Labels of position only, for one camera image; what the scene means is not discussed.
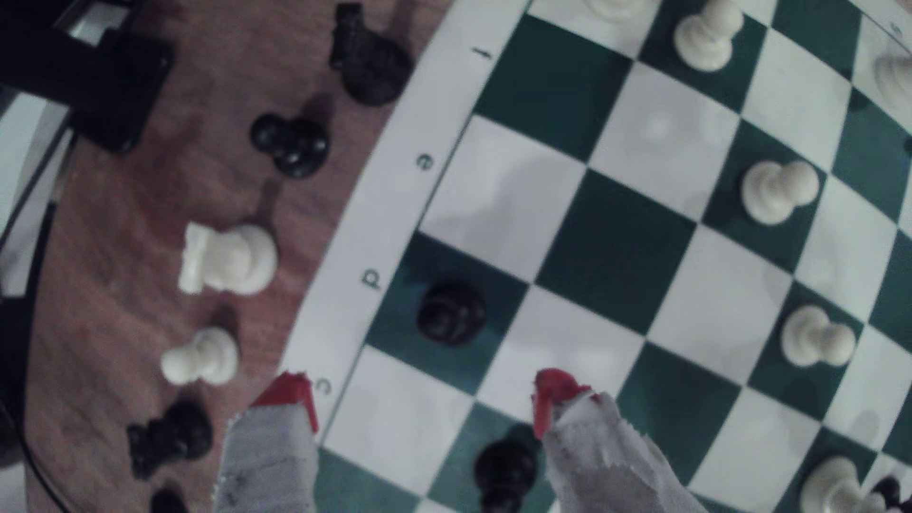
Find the grey gripper finger with red tip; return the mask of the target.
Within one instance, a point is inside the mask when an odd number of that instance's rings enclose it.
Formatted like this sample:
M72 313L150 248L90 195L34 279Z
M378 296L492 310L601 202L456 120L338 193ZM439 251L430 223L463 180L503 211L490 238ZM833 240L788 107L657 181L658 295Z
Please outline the grey gripper finger with red tip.
M535 375L532 430L562 512L705 512L614 397L567 371Z
M215 512L315 512L318 421L311 380L281 373L229 422Z

